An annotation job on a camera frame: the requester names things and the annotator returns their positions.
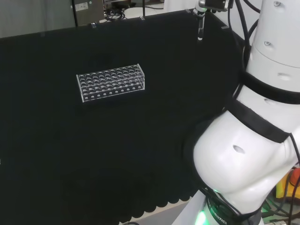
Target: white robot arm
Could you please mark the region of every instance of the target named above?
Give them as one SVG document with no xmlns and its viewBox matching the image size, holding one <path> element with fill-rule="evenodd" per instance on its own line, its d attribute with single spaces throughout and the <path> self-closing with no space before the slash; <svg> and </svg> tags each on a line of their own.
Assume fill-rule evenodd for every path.
<svg viewBox="0 0 300 225">
<path fill-rule="evenodd" d="M 227 1 L 222 3 L 226 11 Z M 197 1 L 194 12 L 202 8 L 205 1 Z M 291 100 L 289 94 L 299 99 L 299 10 L 299 0 L 263 0 L 247 66 L 247 72 L 262 84 L 258 88 L 268 87 L 274 93 L 280 90 L 277 94 L 281 96 L 270 99 L 261 94 L 268 88 L 258 94 L 243 86 L 237 97 L 238 102 L 269 123 L 293 133 L 298 146 L 300 102 Z M 297 162 L 290 137 L 282 143 L 269 140 L 229 111 L 210 124 L 194 147 L 194 163 L 201 179 L 243 215 L 260 210 L 269 192 Z M 214 215 L 210 205 L 206 204 L 204 211 L 210 225 L 230 224 L 218 213 Z M 240 224 L 248 223 L 245 219 Z M 250 224 L 263 225 L 263 220 L 253 218 Z"/>
</svg>

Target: black tablecloth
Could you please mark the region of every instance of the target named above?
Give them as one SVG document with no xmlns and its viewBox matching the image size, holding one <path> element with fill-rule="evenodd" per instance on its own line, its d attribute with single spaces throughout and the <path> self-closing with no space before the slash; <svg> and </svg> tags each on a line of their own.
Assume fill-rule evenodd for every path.
<svg viewBox="0 0 300 225">
<path fill-rule="evenodd" d="M 116 225 L 197 191 L 183 135 L 237 85 L 231 34 L 185 11 L 0 40 L 0 224 Z M 83 105 L 76 74 L 139 63 L 146 90 Z"/>
</svg>

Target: cable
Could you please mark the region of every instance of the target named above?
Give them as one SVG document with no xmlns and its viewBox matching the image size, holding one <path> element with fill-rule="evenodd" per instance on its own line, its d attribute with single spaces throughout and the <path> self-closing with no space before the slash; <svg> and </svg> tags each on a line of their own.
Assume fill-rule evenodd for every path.
<svg viewBox="0 0 300 225">
<path fill-rule="evenodd" d="M 119 20 L 122 20 L 122 19 L 127 19 L 125 17 L 123 9 L 107 8 L 106 9 L 106 14 L 107 14 L 107 16 L 105 17 L 105 19 L 107 21 L 111 21 L 111 22 L 119 21 Z"/>
<path fill-rule="evenodd" d="M 290 138 L 292 140 L 292 144 L 295 148 L 295 151 L 296 151 L 296 155 L 297 155 L 297 158 L 298 158 L 298 162 L 300 162 L 300 154 L 299 154 L 299 150 L 298 150 L 298 147 L 297 147 L 297 143 L 295 141 L 295 138 L 293 136 L 293 134 L 291 133 L 290 134 Z M 288 219 L 288 224 L 290 225 L 291 224 L 291 221 L 292 221 L 292 216 L 293 216 L 293 206 L 294 206 L 294 202 L 295 202 L 295 195 L 296 195 L 296 191 L 297 191 L 297 188 L 298 188 L 298 185 L 300 183 L 300 177 L 298 178 L 297 182 L 296 182 L 296 185 L 294 187 L 294 190 L 292 192 L 292 202 L 291 202 L 291 207 L 290 207 L 290 215 L 289 215 L 289 219 Z"/>
<path fill-rule="evenodd" d="M 249 35 L 248 35 L 247 23 L 246 23 L 242 5 L 240 4 L 240 0 L 235 0 L 235 3 L 236 3 L 236 7 L 238 8 L 238 12 L 240 15 L 240 21 L 242 23 L 243 32 L 244 32 L 244 38 L 245 38 L 245 41 L 244 41 L 244 43 L 245 43 L 244 63 L 245 63 L 245 68 L 246 68 L 247 63 L 248 63 L 249 50 L 250 50 L 250 40 L 249 40 Z"/>
<path fill-rule="evenodd" d="M 252 8 L 255 12 L 261 13 L 261 11 L 258 8 L 256 8 L 254 5 L 252 5 L 248 0 L 244 0 L 244 2 L 247 4 L 247 6 Z"/>
<path fill-rule="evenodd" d="M 255 21 L 255 23 L 252 25 L 252 27 L 250 28 L 249 32 L 248 32 L 248 35 L 249 35 L 249 38 L 251 37 L 251 35 L 253 34 L 255 28 L 257 27 L 258 25 L 258 20 Z"/>
<path fill-rule="evenodd" d="M 239 52 L 241 52 L 241 47 L 240 47 L 240 44 L 235 36 L 235 33 L 233 32 L 233 28 L 231 26 L 231 21 L 230 21 L 230 8 L 228 8 L 228 14 L 227 14 L 227 17 L 228 17 L 228 27 L 229 27 L 229 30 L 233 36 L 233 39 L 234 39 L 234 42 L 235 42 L 235 45 L 237 46 L 237 49 L 239 50 Z"/>
<path fill-rule="evenodd" d="M 150 7 L 150 6 L 145 6 L 145 8 L 152 8 L 152 9 L 164 9 L 164 8 L 154 8 L 154 7 Z"/>
<path fill-rule="evenodd" d="M 277 208 L 277 210 L 275 212 L 279 212 L 279 211 L 282 211 L 284 213 L 286 213 L 288 215 L 288 213 L 286 211 L 284 211 L 282 209 L 284 203 L 285 203 L 285 200 L 286 200 L 286 195 L 287 195 L 287 187 L 289 185 L 289 182 L 290 182 L 290 179 L 291 179 L 291 176 L 292 176 L 292 171 L 289 172 L 289 174 L 287 175 L 287 178 L 286 178 L 286 182 L 285 182 L 285 193 L 283 195 L 283 199 L 282 199 L 282 202 L 281 204 L 279 205 L 279 207 Z"/>
<path fill-rule="evenodd" d="M 241 212 L 240 211 L 238 211 L 233 205 L 231 205 L 220 193 L 218 193 L 219 194 L 219 196 L 222 198 L 222 200 L 226 203 L 226 204 L 228 204 L 231 208 L 233 208 L 235 211 L 237 211 L 237 213 L 239 213 L 240 215 L 242 215 L 241 214 Z"/>
<path fill-rule="evenodd" d="M 75 0 L 72 0 L 73 16 L 74 16 L 75 26 L 78 27 L 77 14 L 76 14 L 76 8 L 75 8 L 74 1 Z"/>
</svg>

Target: white floor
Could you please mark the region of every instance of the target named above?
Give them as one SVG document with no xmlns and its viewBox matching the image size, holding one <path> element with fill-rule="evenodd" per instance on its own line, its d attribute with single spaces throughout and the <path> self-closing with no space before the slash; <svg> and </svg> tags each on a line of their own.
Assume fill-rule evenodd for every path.
<svg viewBox="0 0 300 225">
<path fill-rule="evenodd" d="M 154 8 L 163 8 L 164 4 L 155 4 L 155 5 L 149 5 L 149 7 L 154 7 Z M 139 7 L 134 7 L 134 8 L 129 8 L 125 10 L 125 17 L 127 19 L 131 19 L 131 18 L 136 18 L 136 17 L 140 17 L 143 15 L 143 8 Z M 161 14 L 164 13 L 163 9 L 152 9 L 152 8 L 146 8 L 145 10 L 146 16 L 147 15 L 156 15 L 156 14 Z M 100 23 L 104 23 L 106 22 L 106 20 L 101 20 L 99 21 Z"/>
</svg>

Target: table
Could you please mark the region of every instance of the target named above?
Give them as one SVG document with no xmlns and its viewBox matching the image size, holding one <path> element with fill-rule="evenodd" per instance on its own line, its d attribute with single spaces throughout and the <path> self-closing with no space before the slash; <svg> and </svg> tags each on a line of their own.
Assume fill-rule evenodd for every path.
<svg viewBox="0 0 300 225">
<path fill-rule="evenodd" d="M 213 14 L 200 43 L 197 25 L 179 11 L 0 39 L 0 224 L 116 225 L 197 191 L 180 143 L 240 61 Z M 82 104 L 76 74 L 136 63 L 143 93 Z"/>
</svg>

